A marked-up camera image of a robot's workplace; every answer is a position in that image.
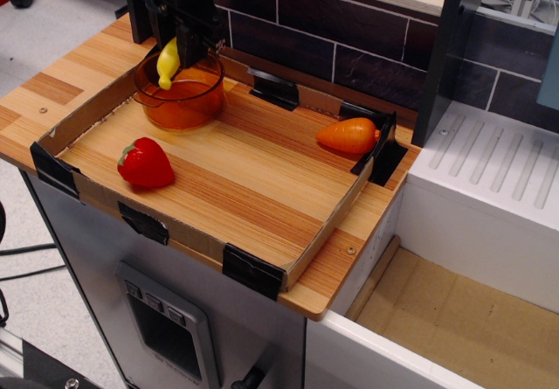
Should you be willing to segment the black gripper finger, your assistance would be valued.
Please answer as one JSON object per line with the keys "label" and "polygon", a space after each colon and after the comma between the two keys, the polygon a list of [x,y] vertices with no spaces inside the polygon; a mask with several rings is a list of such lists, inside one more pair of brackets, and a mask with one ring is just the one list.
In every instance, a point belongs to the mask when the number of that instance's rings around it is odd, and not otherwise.
{"label": "black gripper finger", "polygon": [[159,49],[173,38],[173,17],[164,3],[146,2],[148,20]]}
{"label": "black gripper finger", "polygon": [[190,68],[206,58],[208,47],[204,42],[205,33],[201,24],[179,24],[176,27],[176,44],[182,69]]}

